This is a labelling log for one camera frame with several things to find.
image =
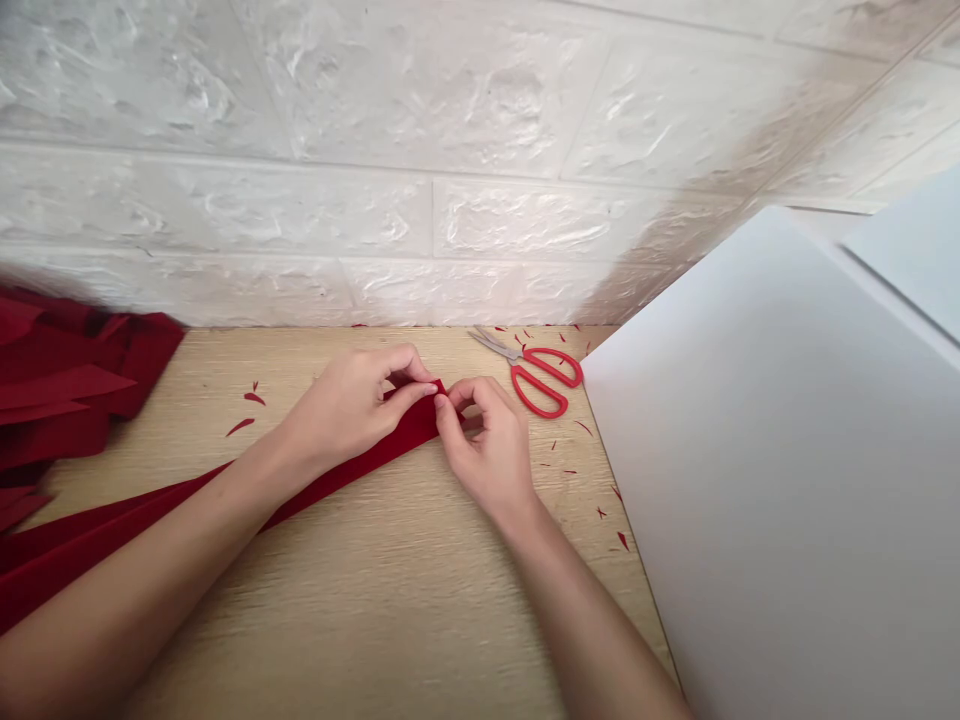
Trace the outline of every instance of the scissor handle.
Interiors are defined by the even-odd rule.
[[[556,368],[546,361],[541,360],[534,355],[534,353],[543,353],[545,355],[553,355],[554,357],[560,358],[573,368],[573,377],[567,375],[560,368]],[[527,348],[523,351],[523,359],[529,363],[532,363],[533,365],[536,365],[541,370],[550,373],[567,387],[577,387],[583,382],[583,368],[580,367],[580,363],[560,350],[554,350],[553,348]]]
[[[526,405],[531,410],[533,410],[540,417],[545,417],[547,418],[547,420],[553,420],[555,418],[560,417],[567,411],[567,406],[570,404],[570,401],[567,400],[563,395],[558,393],[549,385],[544,384],[541,380],[539,380],[536,376],[534,376],[533,373],[531,373],[522,365],[512,366],[510,368],[510,377],[513,380],[513,389],[517,391],[517,395],[520,396],[520,399],[523,401],[523,404]],[[540,408],[538,408],[536,405],[533,404],[530,398],[527,397],[526,393],[524,393],[523,390],[520,388],[520,378],[523,378],[524,380],[526,380],[528,383],[533,385],[537,390],[542,392],[547,397],[550,397],[556,400],[557,403],[560,405],[560,407],[558,407],[556,410],[549,411],[549,412],[547,410],[541,410]]]

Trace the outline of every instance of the light wood surface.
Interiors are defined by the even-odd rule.
[[[588,342],[596,347],[613,329],[531,327],[532,340],[523,328],[495,334],[513,343],[517,333],[533,346],[582,358]],[[507,362],[464,328],[193,330],[143,413],[116,428],[106,453],[57,463],[47,481],[57,497],[31,524],[234,458],[280,421],[333,355],[397,342],[415,343],[448,387],[491,375],[513,393]],[[243,399],[254,381],[266,407]],[[570,409],[558,420],[530,414],[537,490],[673,674],[583,388],[549,382],[570,398]],[[255,423],[224,437],[247,417]],[[508,556],[437,439],[258,537],[125,713],[178,720],[551,718],[562,708]]]

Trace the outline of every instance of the person's right hand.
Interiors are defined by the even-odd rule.
[[[504,530],[540,504],[533,489],[527,418],[493,378],[460,380],[449,397],[437,395],[437,429],[454,474],[493,522]],[[477,405],[483,431],[467,439],[457,411]]]

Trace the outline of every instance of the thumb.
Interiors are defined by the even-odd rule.
[[[436,391],[437,386],[433,383],[408,383],[397,390],[380,410],[390,418],[391,426],[396,427],[400,418],[413,407],[417,400],[432,395]]]
[[[446,395],[437,395],[433,402],[437,406],[437,430],[440,431],[440,439],[447,450],[447,456],[461,452],[467,446],[467,439],[463,436],[460,418],[457,417],[453,403]]]

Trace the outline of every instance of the hand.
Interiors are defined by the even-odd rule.
[[[306,482],[369,450],[417,400],[437,391],[410,343],[334,358],[274,431]],[[383,381],[397,388],[383,401]]]
[[[461,380],[450,396],[437,395],[437,429],[454,474],[477,504],[500,527],[524,522],[540,507],[530,472],[527,417],[493,378]],[[483,430],[468,440],[457,411],[480,408]]]

